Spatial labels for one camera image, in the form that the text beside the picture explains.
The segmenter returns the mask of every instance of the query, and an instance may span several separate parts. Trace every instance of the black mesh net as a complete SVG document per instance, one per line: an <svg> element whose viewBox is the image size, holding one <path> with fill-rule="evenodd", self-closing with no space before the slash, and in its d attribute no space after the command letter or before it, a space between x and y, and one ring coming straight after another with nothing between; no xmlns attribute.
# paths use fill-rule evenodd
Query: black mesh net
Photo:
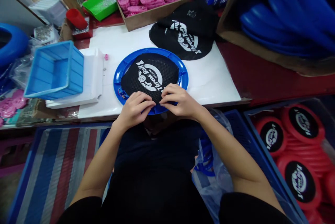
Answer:
<svg viewBox="0 0 335 224"><path fill-rule="evenodd" d="M176 84L178 75L179 68L169 58L156 53L144 53L137 56L122 77L121 87L129 96L133 92L142 91L158 104L163 89L169 83Z"/></svg>

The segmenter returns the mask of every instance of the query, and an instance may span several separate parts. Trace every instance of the red cup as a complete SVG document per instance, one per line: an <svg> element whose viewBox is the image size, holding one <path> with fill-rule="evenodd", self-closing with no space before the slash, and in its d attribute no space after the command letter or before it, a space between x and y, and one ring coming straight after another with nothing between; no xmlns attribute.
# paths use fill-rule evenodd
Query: red cup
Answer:
<svg viewBox="0 0 335 224"><path fill-rule="evenodd" d="M68 10L66 12L66 17L78 29L82 30L87 27L87 21L75 8L71 8L70 10Z"/></svg>

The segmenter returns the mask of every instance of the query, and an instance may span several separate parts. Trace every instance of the red table surface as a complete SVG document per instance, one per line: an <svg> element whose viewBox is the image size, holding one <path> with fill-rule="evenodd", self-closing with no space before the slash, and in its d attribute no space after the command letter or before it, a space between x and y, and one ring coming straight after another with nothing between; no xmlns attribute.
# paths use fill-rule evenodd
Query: red table surface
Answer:
<svg viewBox="0 0 335 224"><path fill-rule="evenodd" d="M123 24L116 11L94 28ZM76 41L77 48L88 48L90 39ZM268 62L229 42L216 41L235 86L241 97L253 99L251 106L288 100L335 94L335 74L325 77L303 77L292 70Z"/></svg>

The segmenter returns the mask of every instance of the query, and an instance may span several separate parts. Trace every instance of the striped mat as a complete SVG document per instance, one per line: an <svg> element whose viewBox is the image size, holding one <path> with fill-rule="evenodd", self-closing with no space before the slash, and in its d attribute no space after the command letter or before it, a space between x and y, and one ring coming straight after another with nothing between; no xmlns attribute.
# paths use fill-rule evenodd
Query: striped mat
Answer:
<svg viewBox="0 0 335 224"><path fill-rule="evenodd" d="M108 128L51 128L35 136L8 223L56 223Z"/></svg>

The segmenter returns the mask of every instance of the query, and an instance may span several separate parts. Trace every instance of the white foam board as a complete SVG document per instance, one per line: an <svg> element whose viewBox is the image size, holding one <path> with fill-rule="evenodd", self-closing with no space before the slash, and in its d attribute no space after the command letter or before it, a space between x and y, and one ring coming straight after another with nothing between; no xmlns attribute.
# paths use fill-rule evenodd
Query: white foam board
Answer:
<svg viewBox="0 0 335 224"><path fill-rule="evenodd" d="M156 48L149 38L152 25L128 32L125 25L97 28L93 31L90 48L98 47L109 55L104 61L103 92L98 103L79 107L78 118L118 115L123 105L117 99L113 79L116 68L130 53L143 48ZM183 61L188 76L188 93L200 104L240 101L237 89L216 43L210 53L198 60Z"/></svg>

